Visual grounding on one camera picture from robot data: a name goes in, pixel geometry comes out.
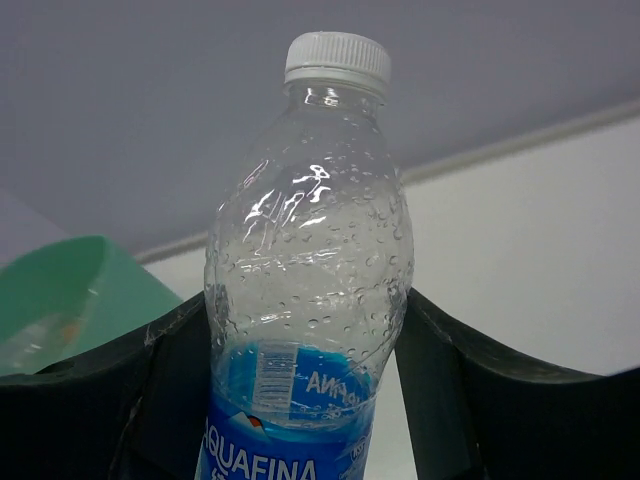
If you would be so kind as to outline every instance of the white bottle cap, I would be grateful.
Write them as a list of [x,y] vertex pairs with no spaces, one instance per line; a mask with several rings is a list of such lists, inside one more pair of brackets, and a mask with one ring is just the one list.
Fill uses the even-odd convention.
[[380,44],[360,35],[305,33],[289,47],[284,83],[304,78],[360,87],[384,101],[391,78],[391,58]]

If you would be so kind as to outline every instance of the blue label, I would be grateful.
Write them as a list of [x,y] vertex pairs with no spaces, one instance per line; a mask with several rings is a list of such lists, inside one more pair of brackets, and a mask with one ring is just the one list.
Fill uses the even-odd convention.
[[214,389],[200,479],[362,480],[374,403],[368,377],[345,357],[253,345],[228,375],[240,400]]

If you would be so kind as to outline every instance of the black plastic holder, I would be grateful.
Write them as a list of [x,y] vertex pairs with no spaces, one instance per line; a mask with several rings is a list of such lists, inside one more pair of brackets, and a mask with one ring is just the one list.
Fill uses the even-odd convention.
[[[193,480],[209,353],[200,294],[36,375],[0,377],[3,473]],[[640,369],[539,361],[415,291],[396,356],[419,480],[640,478]]]

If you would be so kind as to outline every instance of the green container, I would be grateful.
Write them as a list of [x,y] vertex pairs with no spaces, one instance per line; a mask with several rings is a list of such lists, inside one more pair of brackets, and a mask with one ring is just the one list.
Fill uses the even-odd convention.
[[180,303],[105,237],[79,237],[35,250],[0,271],[0,375],[35,373]]

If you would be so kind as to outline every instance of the plastic bottle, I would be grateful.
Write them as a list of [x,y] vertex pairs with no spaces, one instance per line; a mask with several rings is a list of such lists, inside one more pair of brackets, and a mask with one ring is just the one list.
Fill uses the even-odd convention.
[[308,33],[289,106],[218,209],[205,268],[212,393],[200,478],[360,480],[413,273],[405,197],[376,117],[377,43]]

